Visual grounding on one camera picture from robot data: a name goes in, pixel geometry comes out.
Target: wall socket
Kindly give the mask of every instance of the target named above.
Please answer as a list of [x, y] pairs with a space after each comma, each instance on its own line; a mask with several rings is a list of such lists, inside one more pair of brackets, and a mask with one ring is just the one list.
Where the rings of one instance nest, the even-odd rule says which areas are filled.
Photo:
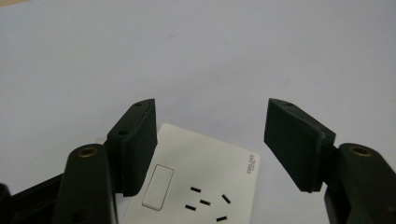
[[143, 188], [123, 224], [248, 224], [257, 153], [162, 125]]

